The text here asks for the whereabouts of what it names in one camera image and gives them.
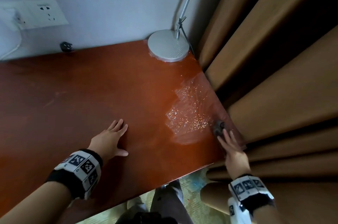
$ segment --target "floor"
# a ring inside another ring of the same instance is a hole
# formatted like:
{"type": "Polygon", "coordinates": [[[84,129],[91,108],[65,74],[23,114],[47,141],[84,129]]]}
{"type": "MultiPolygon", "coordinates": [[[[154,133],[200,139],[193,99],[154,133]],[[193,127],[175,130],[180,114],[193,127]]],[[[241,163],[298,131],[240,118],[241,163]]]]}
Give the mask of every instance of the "floor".
{"type": "MultiPolygon", "coordinates": [[[[201,202],[199,192],[208,182],[205,173],[207,168],[188,174],[180,179],[184,206],[186,207],[194,224],[230,224],[229,216],[201,202]]],[[[141,199],[150,209],[154,190],[141,195],[141,199]]],[[[94,215],[78,224],[114,224],[126,210],[126,203],[117,205],[111,209],[94,215]]]]}

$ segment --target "power cord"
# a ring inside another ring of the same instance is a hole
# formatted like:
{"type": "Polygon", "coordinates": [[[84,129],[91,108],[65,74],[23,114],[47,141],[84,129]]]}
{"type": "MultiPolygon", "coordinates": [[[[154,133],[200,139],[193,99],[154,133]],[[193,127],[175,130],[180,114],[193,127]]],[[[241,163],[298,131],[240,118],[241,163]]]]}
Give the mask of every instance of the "power cord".
{"type": "Polygon", "coordinates": [[[9,16],[9,18],[13,19],[13,23],[18,27],[20,40],[19,40],[19,43],[12,50],[10,50],[10,51],[8,51],[8,52],[6,52],[6,53],[4,53],[0,56],[0,61],[2,61],[4,58],[6,58],[7,56],[9,56],[13,52],[15,52],[21,46],[21,43],[22,43],[22,34],[21,34],[21,29],[19,27],[19,23],[18,23],[18,20],[20,20],[20,19],[19,19],[18,14],[17,14],[15,9],[14,9],[14,12],[12,11],[12,9],[10,11],[11,11],[11,13],[8,12],[8,11],[6,13],[9,16]]]}
{"type": "Polygon", "coordinates": [[[192,52],[192,55],[195,57],[194,49],[192,48],[191,43],[190,43],[190,41],[189,41],[189,39],[188,39],[186,33],[184,32],[184,29],[183,29],[183,26],[182,26],[182,23],[183,23],[184,20],[186,20],[186,18],[187,18],[187,17],[184,17],[183,19],[179,18],[179,29],[182,30],[183,35],[184,35],[184,37],[186,38],[186,40],[187,40],[187,42],[188,42],[188,44],[189,44],[189,47],[190,47],[191,52],[192,52]]]}

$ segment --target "wall socket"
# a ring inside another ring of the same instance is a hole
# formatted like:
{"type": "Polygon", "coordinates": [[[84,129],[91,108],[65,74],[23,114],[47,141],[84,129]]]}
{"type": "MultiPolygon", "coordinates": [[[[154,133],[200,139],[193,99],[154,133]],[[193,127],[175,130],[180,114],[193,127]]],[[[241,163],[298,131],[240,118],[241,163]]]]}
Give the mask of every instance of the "wall socket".
{"type": "Polygon", "coordinates": [[[20,19],[19,24],[15,24],[13,20],[8,20],[8,18],[0,17],[13,31],[17,31],[18,28],[32,29],[69,24],[56,0],[3,2],[0,3],[0,8],[17,11],[20,19]]]}

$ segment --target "brown curtain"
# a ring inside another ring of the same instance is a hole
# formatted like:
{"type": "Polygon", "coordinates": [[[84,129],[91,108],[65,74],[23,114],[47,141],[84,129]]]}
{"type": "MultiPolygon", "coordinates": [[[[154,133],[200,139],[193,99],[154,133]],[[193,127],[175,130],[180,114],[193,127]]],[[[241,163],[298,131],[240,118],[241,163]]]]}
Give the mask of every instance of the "brown curtain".
{"type": "MultiPolygon", "coordinates": [[[[199,61],[290,223],[338,220],[337,0],[221,0],[199,61]]],[[[224,162],[201,200],[228,212],[224,162]]]]}

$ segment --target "finger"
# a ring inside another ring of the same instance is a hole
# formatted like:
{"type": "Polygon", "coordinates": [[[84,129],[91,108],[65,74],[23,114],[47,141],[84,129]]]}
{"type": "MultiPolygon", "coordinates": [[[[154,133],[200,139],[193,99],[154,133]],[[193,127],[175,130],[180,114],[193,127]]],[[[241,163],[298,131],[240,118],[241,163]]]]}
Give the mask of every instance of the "finger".
{"type": "Polygon", "coordinates": [[[230,138],[231,138],[231,141],[233,142],[233,144],[235,145],[236,149],[239,150],[239,151],[242,151],[241,147],[238,145],[238,142],[236,141],[235,137],[234,137],[234,133],[233,131],[230,131],[230,138]]]}
{"type": "Polygon", "coordinates": [[[232,149],[237,150],[236,146],[233,144],[231,138],[229,137],[228,132],[226,131],[226,129],[223,129],[223,134],[224,134],[224,138],[226,139],[226,143],[232,147],[232,149]]]}
{"type": "Polygon", "coordinates": [[[218,141],[221,143],[222,147],[223,147],[228,153],[230,153],[230,152],[233,151],[233,149],[232,149],[232,148],[231,148],[224,140],[222,140],[220,136],[218,136],[217,139],[218,139],[218,141]]]}
{"type": "Polygon", "coordinates": [[[117,124],[117,121],[114,120],[107,130],[110,131],[111,129],[113,129],[116,126],[116,124],[117,124]]]}
{"type": "Polygon", "coordinates": [[[116,151],[116,156],[127,156],[127,155],[129,155],[129,153],[123,149],[118,148],[116,151]]]}
{"type": "Polygon", "coordinates": [[[120,119],[119,122],[116,124],[116,126],[111,129],[111,131],[117,132],[121,128],[122,124],[123,124],[123,119],[120,119]]]}
{"type": "Polygon", "coordinates": [[[128,125],[125,124],[124,127],[121,130],[119,130],[117,133],[120,135],[120,137],[122,137],[122,135],[127,131],[127,129],[128,129],[128,125]]]}

